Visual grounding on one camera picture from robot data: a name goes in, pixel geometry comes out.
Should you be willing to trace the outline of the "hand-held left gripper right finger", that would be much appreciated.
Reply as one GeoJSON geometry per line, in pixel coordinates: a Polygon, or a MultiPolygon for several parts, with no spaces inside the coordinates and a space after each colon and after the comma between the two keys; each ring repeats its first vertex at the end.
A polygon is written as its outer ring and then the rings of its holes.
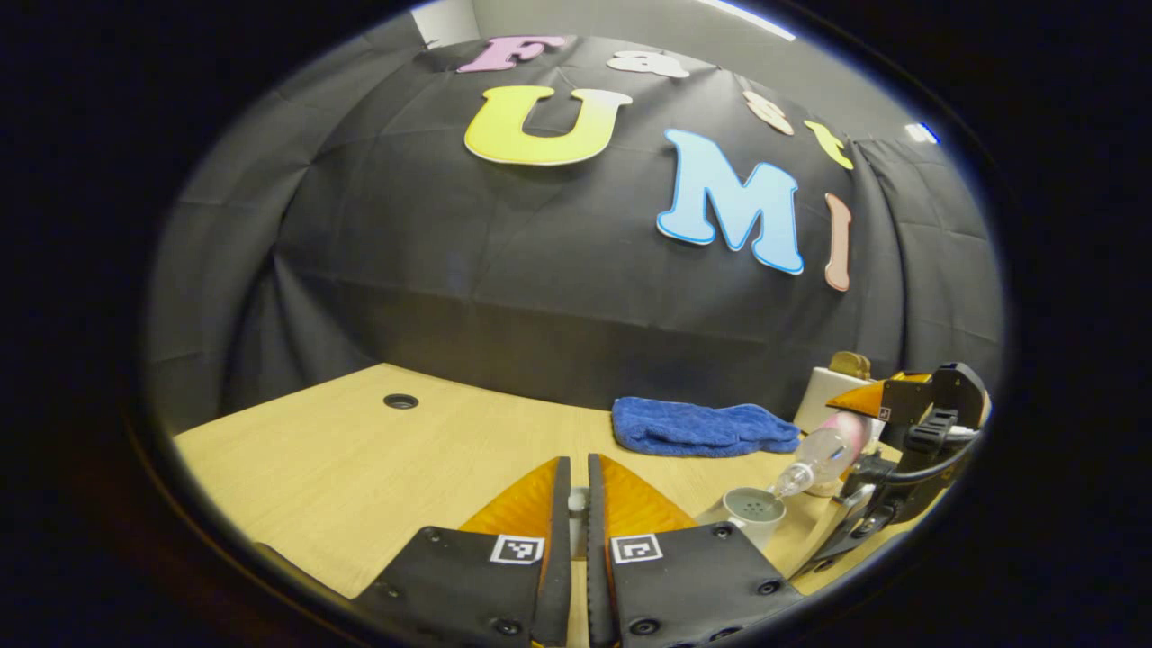
{"type": "Polygon", "coordinates": [[[732,517],[698,523],[608,455],[592,453],[588,468],[592,647],[707,647],[802,602],[732,517]]]}

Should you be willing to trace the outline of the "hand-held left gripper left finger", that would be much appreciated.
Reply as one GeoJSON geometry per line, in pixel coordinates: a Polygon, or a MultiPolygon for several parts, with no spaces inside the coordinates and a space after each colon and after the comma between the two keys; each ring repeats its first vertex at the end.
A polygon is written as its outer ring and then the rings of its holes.
{"type": "Polygon", "coordinates": [[[353,606],[416,647],[563,647],[571,460],[526,472],[456,528],[423,526],[353,606]]]}

